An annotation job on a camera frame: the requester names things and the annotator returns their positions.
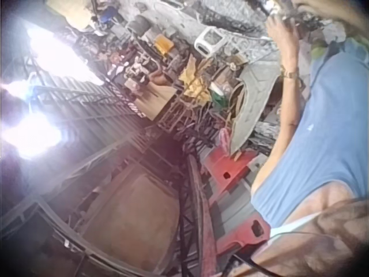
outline blue tank top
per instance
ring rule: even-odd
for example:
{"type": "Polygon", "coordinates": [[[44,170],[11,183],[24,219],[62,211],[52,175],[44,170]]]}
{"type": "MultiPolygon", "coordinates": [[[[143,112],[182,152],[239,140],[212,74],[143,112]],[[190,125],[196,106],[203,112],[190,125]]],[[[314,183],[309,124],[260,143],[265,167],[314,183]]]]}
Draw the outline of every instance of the blue tank top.
{"type": "Polygon", "coordinates": [[[251,203],[280,227],[312,192],[331,181],[368,195],[368,53],[354,40],[330,45],[311,66],[311,95],[277,166],[251,203]]]}

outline metal sheet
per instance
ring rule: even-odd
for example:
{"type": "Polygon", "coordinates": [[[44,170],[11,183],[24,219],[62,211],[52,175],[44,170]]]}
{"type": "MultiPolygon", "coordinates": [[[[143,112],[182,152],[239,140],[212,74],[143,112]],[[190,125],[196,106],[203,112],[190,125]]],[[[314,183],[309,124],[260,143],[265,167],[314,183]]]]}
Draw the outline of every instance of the metal sheet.
{"type": "Polygon", "coordinates": [[[246,86],[246,95],[232,128],[231,155],[245,144],[254,130],[279,75],[279,52],[272,52],[243,69],[240,79],[246,86]]]}

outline wristwatch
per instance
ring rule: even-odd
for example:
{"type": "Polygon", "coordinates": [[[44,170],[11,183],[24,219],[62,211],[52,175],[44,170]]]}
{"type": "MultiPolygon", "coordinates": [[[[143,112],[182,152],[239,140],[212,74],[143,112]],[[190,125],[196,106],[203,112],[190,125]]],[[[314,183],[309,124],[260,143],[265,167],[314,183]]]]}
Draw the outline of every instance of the wristwatch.
{"type": "Polygon", "coordinates": [[[281,65],[281,76],[283,78],[295,79],[299,78],[299,68],[295,72],[288,72],[283,65],[281,65]]]}

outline bright light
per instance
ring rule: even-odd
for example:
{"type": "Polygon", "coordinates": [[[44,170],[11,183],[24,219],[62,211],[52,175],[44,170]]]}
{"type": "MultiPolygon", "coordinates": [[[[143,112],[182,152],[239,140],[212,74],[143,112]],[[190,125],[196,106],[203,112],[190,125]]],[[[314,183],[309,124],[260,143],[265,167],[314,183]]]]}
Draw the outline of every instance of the bright light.
{"type": "Polygon", "coordinates": [[[60,77],[69,76],[82,82],[104,84],[69,46],[54,38],[51,32],[31,28],[27,33],[31,38],[31,48],[37,54],[36,60],[42,69],[60,77]]]}
{"type": "Polygon", "coordinates": [[[26,159],[43,153],[62,139],[61,132],[50,125],[41,113],[30,114],[17,126],[4,130],[2,137],[13,144],[20,156],[26,159]]]}
{"type": "Polygon", "coordinates": [[[1,86],[6,89],[11,95],[22,100],[25,100],[29,95],[29,85],[26,80],[14,81],[9,85],[2,84],[1,86]]]}

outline hand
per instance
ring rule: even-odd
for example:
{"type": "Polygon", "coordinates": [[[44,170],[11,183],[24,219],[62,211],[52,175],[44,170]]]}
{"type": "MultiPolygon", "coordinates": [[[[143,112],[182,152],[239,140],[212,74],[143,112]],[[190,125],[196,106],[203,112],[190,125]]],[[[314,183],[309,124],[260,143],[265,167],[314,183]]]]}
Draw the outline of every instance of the hand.
{"type": "Polygon", "coordinates": [[[295,72],[299,61],[299,35],[295,20],[283,22],[278,15],[269,16],[266,22],[268,35],[276,42],[281,52],[281,63],[288,72],[295,72]]]}

